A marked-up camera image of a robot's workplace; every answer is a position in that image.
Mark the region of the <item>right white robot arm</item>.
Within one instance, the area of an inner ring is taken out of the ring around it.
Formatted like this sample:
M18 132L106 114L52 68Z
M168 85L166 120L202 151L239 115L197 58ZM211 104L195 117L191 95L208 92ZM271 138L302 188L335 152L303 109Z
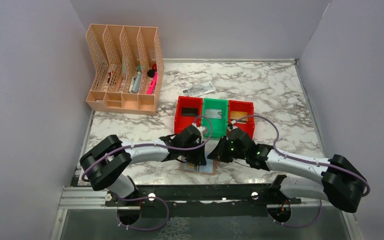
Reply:
M253 169L286 173L279 187L286 198L323 200L348 213L357 211L366 188L364 176L342 155L311 158L289 153L255 143L239 128L222 136L208 158L223 163L242 159Z

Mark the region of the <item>tan leather card holder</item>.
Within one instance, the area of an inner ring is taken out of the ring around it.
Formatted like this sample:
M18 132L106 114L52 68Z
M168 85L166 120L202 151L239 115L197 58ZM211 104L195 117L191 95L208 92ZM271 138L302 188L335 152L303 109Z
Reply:
M192 163L180 163L179 170L186 173L215 175L218 164L213 160L207 160L206 165L197 165Z

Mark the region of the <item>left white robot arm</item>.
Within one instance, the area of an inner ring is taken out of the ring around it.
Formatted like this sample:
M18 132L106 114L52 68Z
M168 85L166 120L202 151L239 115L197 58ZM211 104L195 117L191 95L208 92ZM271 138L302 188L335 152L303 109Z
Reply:
M148 142L122 142L109 135L79 160L82 180L95 191L107 189L119 199L132 199L138 189L131 177L123 175L130 165L144 162L180 161L206 164L205 142L209 129L192 124L180 133L162 136Z

